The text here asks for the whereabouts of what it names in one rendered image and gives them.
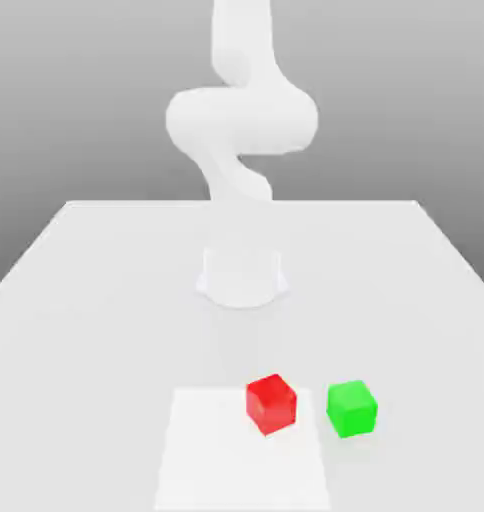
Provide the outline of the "small green cube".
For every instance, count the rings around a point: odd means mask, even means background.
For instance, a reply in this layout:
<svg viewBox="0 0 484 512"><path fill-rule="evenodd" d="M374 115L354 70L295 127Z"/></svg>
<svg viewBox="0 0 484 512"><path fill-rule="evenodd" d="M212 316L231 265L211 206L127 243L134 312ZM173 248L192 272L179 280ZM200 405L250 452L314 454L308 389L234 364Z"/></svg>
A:
<svg viewBox="0 0 484 512"><path fill-rule="evenodd" d="M374 431L378 403L362 380L332 384L327 390L326 414L340 438Z"/></svg>

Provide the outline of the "small red cube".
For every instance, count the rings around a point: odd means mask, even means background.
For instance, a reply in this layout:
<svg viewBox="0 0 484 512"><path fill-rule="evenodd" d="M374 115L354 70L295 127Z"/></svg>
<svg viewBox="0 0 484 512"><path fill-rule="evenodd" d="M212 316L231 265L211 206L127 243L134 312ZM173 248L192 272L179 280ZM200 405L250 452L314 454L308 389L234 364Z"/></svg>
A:
<svg viewBox="0 0 484 512"><path fill-rule="evenodd" d="M277 373L246 385L246 413L264 435L293 425L297 394Z"/></svg>

